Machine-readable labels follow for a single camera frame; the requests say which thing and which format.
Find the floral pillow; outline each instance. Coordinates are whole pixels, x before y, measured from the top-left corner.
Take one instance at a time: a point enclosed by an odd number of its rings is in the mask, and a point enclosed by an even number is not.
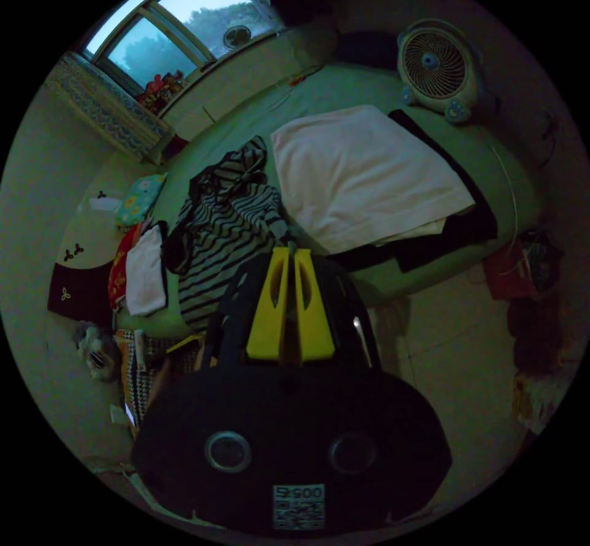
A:
[[[143,222],[162,190],[168,173],[149,175],[138,179],[123,199],[115,224],[122,232],[128,232],[134,225]]]

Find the qr code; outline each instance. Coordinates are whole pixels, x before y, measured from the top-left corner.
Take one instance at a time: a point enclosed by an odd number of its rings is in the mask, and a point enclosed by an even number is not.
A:
[[[323,529],[326,523],[324,485],[275,485],[275,529]]]

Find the tree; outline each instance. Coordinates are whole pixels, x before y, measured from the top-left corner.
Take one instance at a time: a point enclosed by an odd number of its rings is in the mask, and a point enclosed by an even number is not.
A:
[[[200,11],[193,11],[184,25],[211,50],[216,58],[227,53],[227,48],[223,44],[223,35],[230,27],[245,25],[253,36],[268,29],[268,24],[250,2],[236,3],[221,9],[204,7]]]
[[[184,24],[216,58],[228,52],[223,44],[223,35],[234,25],[245,25],[253,36],[269,28],[250,2],[220,9],[202,8],[200,11],[193,11],[190,19]],[[123,60],[127,67],[123,70],[142,87],[153,81],[156,74],[164,76],[179,69],[187,75],[195,68],[176,44],[162,35],[157,39],[142,38],[128,44]]]

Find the electric fan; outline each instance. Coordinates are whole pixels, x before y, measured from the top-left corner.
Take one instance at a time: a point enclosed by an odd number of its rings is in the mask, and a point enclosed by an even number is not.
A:
[[[411,25],[398,36],[398,47],[405,104],[443,113],[451,124],[467,121],[485,91],[481,52],[438,19]]]
[[[223,43],[226,48],[234,50],[250,42],[251,37],[252,32],[245,25],[235,25],[225,32]]]

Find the tile floor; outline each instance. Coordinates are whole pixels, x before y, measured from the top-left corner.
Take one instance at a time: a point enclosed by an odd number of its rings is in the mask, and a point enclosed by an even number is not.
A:
[[[525,436],[511,417],[508,304],[492,300],[481,266],[371,309],[383,367],[417,388],[447,435],[453,466],[429,507],[460,504],[513,461]]]

